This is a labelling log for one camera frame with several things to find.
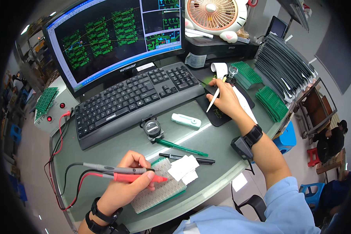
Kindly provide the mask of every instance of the computer monitor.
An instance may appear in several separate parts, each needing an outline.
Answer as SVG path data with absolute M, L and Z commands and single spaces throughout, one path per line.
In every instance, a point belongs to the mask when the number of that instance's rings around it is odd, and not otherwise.
M 277 17 L 273 16 L 265 36 L 269 35 L 269 33 L 272 32 L 275 33 L 278 37 L 284 38 L 286 29 L 287 24 Z
M 120 73 L 184 53 L 184 0 L 87 0 L 43 29 L 67 87 L 78 97 Z

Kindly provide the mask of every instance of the green marker pen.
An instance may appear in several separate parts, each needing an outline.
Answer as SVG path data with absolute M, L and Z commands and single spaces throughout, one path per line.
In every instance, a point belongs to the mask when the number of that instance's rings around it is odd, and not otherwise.
M 189 149 L 189 148 L 186 148 L 186 147 L 183 147 L 183 146 L 180 146 L 180 145 L 177 145 L 177 144 L 168 142 L 168 141 L 163 140 L 163 139 L 160 139 L 160 138 L 156 138 L 155 141 L 156 141 L 156 143 L 158 143 L 158 144 L 160 144 L 160 145 L 163 145 L 163 146 L 165 146 L 165 147 L 173 147 L 173 148 L 176 148 L 176 149 L 180 149 L 180 150 L 183 150 L 183 151 L 187 151 L 187 152 L 191 152 L 191 153 L 196 153 L 197 155 L 201 155 L 201 156 L 208 157 L 208 154 L 207 154 L 207 153 L 203 153 L 203 152 L 200 152 L 200 151 L 196 151 L 196 150 L 194 150 L 194 149 Z

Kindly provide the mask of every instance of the green desk surface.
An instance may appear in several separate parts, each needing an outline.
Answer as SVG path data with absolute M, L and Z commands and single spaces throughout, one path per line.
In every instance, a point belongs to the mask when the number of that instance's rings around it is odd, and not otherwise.
M 247 91 L 255 102 L 255 107 L 252 109 L 253 114 L 263 132 L 272 138 L 278 131 L 281 123 L 274 123 L 270 119 L 260 101 L 255 97 L 256 91 L 257 89 Z M 172 113 L 200 119 L 202 123 L 201 128 L 196 131 L 171 121 Z M 198 167 L 196 171 L 199 178 L 187 186 L 185 193 L 173 199 L 138 215 L 130 204 L 126 205 L 118 222 L 124 223 L 131 233 L 155 227 L 195 208 L 228 185 L 248 166 L 248 163 L 243 161 L 230 147 L 231 140 L 240 135 L 235 122 L 229 121 L 220 127 L 214 127 L 195 100 L 176 106 L 158 115 L 158 121 L 164 130 L 165 140 L 208 153 L 208 159 L 213 159 L 216 163 L 212 166 L 201 165 Z M 59 134 L 57 133 L 53 138 L 53 145 L 58 137 Z M 77 139 L 75 120 L 72 117 L 69 131 L 63 141 L 62 150 L 55 156 L 54 164 L 52 165 L 55 171 L 54 177 L 57 180 L 56 184 L 60 187 L 60 190 L 63 188 L 65 169 L 71 163 L 90 162 L 117 166 L 128 150 L 143 154 L 150 162 L 158 158 L 159 152 L 190 155 L 190 153 L 177 149 L 151 144 L 139 125 L 132 126 L 82 151 Z M 87 170 L 87 168 L 83 166 L 74 166 L 69 170 L 65 194 L 62 196 L 65 206 L 68 206 L 74 199 L 79 176 L 84 170 Z M 100 197 L 104 193 L 108 182 L 107 179 L 101 177 L 86 177 L 77 202 L 68 210 L 71 222 L 83 220 L 85 214 L 90 210 L 94 198 Z

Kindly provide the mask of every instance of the red stool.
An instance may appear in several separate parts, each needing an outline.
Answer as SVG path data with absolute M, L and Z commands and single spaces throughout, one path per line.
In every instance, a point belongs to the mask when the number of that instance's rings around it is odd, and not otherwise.
M 307 153 L 309 154 L 309 158 L 311 159 L 308 163 L 308 166 L 315 166 L 316 164 L 318 164 L 320 162 L 320 160 L 318 159 L 318 155 L 317 155 L 317 148 L 313 148 L 313 149 L 309 149 L 307 150 Z

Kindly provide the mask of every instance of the light blue sleeve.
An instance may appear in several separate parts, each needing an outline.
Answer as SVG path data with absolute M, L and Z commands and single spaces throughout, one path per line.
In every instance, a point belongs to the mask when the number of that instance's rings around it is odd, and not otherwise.
M 264 200 L 267 204 L 265 222 L 275 224 L 282 232 L 295 233 L 295 227 L 301 227 L 306 233 L 321 232 L 315 227 L 311 209 L 305 202 L 304 194 L 299 193 L 294 177 L 286 177 L 270 187 Z

